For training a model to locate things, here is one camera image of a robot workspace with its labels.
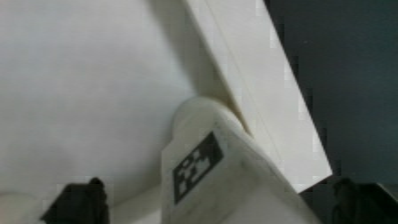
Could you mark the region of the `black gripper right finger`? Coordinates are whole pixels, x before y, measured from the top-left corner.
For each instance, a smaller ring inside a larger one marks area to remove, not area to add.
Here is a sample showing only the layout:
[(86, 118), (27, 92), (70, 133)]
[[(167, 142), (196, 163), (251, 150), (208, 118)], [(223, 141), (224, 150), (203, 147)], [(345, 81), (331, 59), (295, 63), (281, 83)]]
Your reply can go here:
[(398, 184), (345, 178), (334, 184), (334, 197), (333, 224), (398, 224)]

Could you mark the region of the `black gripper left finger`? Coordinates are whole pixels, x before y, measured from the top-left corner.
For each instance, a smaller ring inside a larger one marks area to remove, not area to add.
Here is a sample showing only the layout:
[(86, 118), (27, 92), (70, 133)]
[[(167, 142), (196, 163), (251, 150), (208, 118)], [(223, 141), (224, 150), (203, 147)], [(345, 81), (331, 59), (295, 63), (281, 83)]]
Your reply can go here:
[(45, 224), (109, 224), (105, 184), (98, 178), (66, 185), (41, 221)]

